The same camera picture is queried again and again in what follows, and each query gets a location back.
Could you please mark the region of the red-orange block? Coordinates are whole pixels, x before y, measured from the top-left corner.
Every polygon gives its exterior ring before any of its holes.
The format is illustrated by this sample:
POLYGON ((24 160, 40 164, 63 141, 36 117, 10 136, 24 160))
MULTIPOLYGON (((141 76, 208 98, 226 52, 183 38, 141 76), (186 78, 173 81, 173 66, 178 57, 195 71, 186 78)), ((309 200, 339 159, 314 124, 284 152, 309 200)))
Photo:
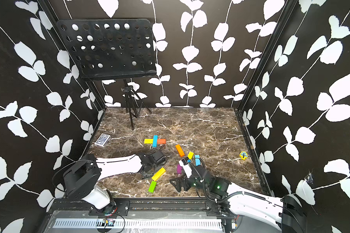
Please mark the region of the red-orange block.
POLYGON ((158 144, 166 144, 166 139, 158 139, 157 143, 158 144))

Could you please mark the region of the teal block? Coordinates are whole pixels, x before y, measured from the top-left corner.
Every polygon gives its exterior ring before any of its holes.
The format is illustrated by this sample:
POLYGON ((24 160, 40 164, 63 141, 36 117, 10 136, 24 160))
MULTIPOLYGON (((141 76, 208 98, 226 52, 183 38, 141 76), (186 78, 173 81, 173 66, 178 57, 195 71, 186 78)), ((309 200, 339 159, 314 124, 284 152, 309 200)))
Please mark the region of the teal block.
POLYGON ((153 148, 156 148, 157 147, 157 143, 158 143, 158 138, 157 138, 158 136, 157 135, 155 135, 154 137, 153 137, 153 142, 152 142, 152 147, 153 148))

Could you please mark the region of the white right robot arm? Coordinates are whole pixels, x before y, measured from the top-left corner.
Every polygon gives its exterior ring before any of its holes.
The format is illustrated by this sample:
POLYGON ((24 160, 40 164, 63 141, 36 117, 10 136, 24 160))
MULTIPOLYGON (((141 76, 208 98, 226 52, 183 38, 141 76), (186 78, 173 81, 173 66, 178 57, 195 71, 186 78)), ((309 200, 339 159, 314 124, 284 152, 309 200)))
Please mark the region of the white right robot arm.
POLYGON ((306 233, 307 215, 292 196, 271 197, 245 189, 229 180, 213 176, 203 164, 179 161, 183 173, 170 179, 177 192, 190 188, 203 192, 221 215, 247 216, 268 224, 282 233, 306 233))

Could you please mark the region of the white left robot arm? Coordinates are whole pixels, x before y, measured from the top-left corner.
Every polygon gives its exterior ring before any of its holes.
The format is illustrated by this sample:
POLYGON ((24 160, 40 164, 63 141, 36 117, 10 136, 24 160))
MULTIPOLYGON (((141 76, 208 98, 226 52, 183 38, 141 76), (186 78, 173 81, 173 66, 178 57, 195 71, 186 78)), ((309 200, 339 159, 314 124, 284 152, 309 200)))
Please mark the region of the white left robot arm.
POLYGON ((69 200, 91 204, 90 216, 110 217, 118 213, 119 205, 110 191, 98 185, 99 181, 129 173, 151 178, 165 164, 166 156, 161 150, 117 158, 97 158, 90 153, 57 171, 52 185, 57 187, 54 180, 61 173, 65 186, 61 191, 69 200))

